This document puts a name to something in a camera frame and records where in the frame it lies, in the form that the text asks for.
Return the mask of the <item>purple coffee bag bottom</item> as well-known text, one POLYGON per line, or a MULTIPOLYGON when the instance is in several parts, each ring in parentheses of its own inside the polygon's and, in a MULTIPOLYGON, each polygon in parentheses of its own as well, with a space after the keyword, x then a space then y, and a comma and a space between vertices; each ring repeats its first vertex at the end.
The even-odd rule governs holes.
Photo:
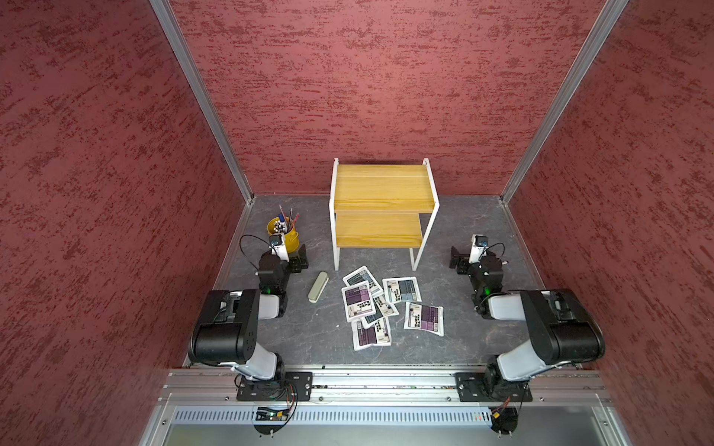
POLYGON ((353 349, 355 351, 392 345, 392 330, 390 330, 388 318, 381 318, 370 327, 366 327, 360 321, 353 321, 351 332, 353 332, 353 349))

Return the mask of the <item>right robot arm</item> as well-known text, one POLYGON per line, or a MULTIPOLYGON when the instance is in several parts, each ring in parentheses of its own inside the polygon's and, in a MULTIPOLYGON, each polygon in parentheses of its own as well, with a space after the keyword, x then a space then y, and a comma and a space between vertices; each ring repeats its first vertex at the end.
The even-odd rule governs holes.
POLYGON ((474 310, 483 319, 526 324, 528 340, 489 362, 487 386, 527 382, 553 368, 604 356, 602 329, 571 290, 504 290, 503 261, 485 246, 470 254, 452 247, 449 267, 469 277, 474 310))

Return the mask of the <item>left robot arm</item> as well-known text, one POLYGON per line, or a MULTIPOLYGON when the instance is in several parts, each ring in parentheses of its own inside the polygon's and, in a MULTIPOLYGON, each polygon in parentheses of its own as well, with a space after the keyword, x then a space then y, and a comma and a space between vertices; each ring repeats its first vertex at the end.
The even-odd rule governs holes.
POLYGON ((266 252, 258 264, 259 287, 210 291, 189 341, 189 360, 229 367, 251 381, 283 381, 284 362, 258 343, 258 322, 284 316, 290 275, 308 267, 305 245, 287 260, 266 252))

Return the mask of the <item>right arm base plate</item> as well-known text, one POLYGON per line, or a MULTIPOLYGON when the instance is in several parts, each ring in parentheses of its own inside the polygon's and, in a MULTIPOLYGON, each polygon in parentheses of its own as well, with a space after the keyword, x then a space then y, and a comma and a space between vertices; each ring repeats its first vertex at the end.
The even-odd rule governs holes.
POLYGON ((511 382, 488 373, 456 373, 456 389, 462 403, 531 403, 528 381, 511 382))

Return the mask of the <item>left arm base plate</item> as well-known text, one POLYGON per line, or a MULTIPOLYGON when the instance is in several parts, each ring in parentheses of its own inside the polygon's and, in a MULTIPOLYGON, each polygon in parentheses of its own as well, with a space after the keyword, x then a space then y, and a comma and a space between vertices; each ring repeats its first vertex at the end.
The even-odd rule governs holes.
POLYGON ((308 401, 312 395, 310 372, 286 372, 276 380, 250 380, 236 377, 236 399, 238 401, 269 401, 270 403, 293 403, 308 401))

